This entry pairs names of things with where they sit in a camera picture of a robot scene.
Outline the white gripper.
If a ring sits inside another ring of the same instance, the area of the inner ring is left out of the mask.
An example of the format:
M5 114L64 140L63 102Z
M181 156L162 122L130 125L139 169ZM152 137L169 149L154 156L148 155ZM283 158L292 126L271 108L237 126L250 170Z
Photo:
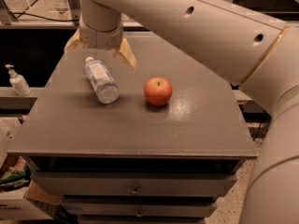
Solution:
M81 14L79 30L69 38L64 51L84 49L86 44L92 49L115 49L114 56L136 69L137 61L128 40L122 38L121 13L92 0L79 0Z

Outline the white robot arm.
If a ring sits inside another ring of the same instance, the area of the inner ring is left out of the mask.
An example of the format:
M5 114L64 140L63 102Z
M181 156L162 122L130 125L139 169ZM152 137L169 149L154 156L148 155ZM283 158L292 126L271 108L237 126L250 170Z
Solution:
M83 21L110 7L238 88L272 118L239 224L299 224L298 28L223 0L82 0Z

